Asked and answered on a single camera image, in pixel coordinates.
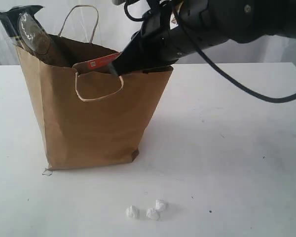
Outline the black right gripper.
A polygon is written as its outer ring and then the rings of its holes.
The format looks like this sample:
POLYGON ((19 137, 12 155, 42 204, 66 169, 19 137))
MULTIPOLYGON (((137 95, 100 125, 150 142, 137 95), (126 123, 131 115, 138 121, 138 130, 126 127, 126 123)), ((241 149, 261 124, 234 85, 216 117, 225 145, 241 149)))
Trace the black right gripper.
POLYGON ((111 74, 121 76, 134 71, 172 65, 193 54, 194 44, 204 50, 228 41, 218 28, 212 0, 149 0, 141 29, 108 64, 111 74))

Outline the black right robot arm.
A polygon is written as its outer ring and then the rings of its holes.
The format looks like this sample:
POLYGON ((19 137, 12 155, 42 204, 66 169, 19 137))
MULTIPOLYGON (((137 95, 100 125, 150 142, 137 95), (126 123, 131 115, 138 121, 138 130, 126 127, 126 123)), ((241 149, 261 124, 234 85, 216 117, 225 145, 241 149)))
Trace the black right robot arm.
POLYGON ((141 28, 109 64, 112 74, 170 66, 197 48, 265 35, 296 39, 296 0, 150 0, 141 28))

